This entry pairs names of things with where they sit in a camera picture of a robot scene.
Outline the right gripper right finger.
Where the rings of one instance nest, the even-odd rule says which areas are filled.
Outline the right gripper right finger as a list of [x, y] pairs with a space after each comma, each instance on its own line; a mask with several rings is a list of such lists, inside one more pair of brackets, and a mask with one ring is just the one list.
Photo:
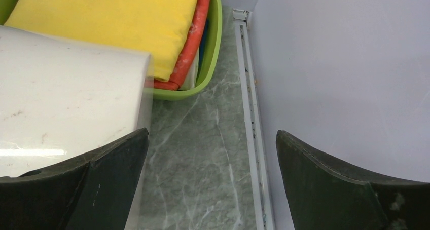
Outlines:
[[376, 173], [279, 130], [276, 150], [295, 229], [429, 229], [429, 184]]

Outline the yellow cloth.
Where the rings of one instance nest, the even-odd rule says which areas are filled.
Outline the yellow cloth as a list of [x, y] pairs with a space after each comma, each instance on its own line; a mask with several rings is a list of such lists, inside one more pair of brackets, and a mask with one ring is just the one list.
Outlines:
[[166, 82], [199, 0], [18, 0], [5, 25], [68, 39], [148, 51]]

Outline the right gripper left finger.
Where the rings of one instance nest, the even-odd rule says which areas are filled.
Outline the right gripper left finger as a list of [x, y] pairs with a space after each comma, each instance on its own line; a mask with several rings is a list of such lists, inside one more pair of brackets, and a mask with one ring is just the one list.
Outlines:
[[1, 178], [1, 229], [124, 229], [147, 129], [18, 177]]

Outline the white shirt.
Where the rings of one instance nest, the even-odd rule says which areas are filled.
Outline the white shirt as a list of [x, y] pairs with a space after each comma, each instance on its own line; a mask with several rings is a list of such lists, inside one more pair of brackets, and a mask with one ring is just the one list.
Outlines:
[[197, 74], [199, 69], [199, 49], [197, 50], [197, 53], [194, 57], [194, 60], [190, 66], [190, 69], [186, 75], [186, 78], [184, 80], [184, 83], [180, 86], [180, 91], [186, 91], [190, 90], [192, 88], [195, 88], [195, 84], [197, 81]]

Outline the cream appliance with orange rim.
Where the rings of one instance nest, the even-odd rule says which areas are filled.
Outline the cream appliance with orange rim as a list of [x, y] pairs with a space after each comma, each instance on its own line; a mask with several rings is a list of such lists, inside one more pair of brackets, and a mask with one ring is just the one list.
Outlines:
[[[149, 132], [152, 70], [146, 52], [2, 26], [1, 178]], [[124, 229], [138, 227], [143, 171]]]

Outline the red printed package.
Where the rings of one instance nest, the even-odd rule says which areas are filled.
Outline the red printed package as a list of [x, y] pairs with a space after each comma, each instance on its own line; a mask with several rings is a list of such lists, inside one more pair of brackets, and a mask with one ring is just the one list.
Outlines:
[[154, 81], [154, 88], [177, 91], [184, 83], [186, 75], [194, 60], [206, 25], [210, 0], [197, 0], [194, 16], [188, 31], [187, 39], [180, 52], [170, 78], [166, 82]]

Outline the green plastic tray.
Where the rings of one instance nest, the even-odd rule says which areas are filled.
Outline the green plastic tray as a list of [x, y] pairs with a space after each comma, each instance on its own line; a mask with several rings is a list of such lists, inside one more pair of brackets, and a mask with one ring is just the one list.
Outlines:
[[[1, 25], [9, 18], [17, 2], [18, 0], [1, 0]], [[186, 99], [201, 92], [211, 81], [219, 56], [223, 30], [221, 0], [210, 0], [207, 20], [205, 46], [202, 49], [202, 64], [198, 71], [196, 86], [186, 91], [154, 89], [153, 98], [155, 100], [179, 101]]]

